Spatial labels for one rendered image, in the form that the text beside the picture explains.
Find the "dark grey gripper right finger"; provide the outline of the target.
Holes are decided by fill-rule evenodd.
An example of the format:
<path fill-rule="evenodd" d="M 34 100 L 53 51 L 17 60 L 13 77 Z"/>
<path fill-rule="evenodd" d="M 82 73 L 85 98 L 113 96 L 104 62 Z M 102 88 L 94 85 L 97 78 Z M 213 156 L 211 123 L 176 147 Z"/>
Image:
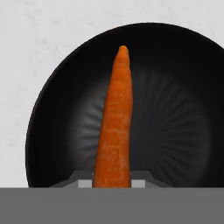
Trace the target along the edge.
<path fill-rule="evenodd" d="M 149 171 L 131 171 L 130 179 L 132 188 L 170 188 L 168 184 L 155 179 Z"/>

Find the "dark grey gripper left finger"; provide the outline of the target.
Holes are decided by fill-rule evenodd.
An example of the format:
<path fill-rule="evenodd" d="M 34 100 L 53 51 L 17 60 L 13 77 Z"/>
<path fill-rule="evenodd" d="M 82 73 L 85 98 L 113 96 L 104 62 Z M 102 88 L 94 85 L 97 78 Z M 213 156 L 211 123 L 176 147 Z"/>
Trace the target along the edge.
<path fill-rule="evenodd" d="M 52 187 L 92 188 L 93 179 L 93 171 L 74 171 L 68 179 L 54 184 Z"/>

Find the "orange carrot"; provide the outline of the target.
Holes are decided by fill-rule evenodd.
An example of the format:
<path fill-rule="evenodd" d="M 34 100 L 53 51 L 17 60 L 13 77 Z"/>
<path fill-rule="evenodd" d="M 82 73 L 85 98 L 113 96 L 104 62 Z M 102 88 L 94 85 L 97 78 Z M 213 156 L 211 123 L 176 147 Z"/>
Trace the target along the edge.
<path fill-rule="evenodd" d="M 101 121 L 93 187 L 130 187 L 130 126 L 133 87 L 129 50 L 121 45 L 112 66 Z"/>

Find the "black bowl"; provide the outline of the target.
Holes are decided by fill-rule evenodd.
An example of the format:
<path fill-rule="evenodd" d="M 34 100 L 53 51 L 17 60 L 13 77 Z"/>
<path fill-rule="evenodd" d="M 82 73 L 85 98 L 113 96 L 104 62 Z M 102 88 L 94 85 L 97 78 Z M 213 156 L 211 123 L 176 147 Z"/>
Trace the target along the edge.
<path fill-rule="evenodd" d="M 173 187 L 224 187 L 224 48 L 172 24 L 128 24 L 71 52 L 31 113 L 25 166 L 49 187 L 95 165 L 112 63 L 127 46 L 133 81 L 130 168 Z"/>

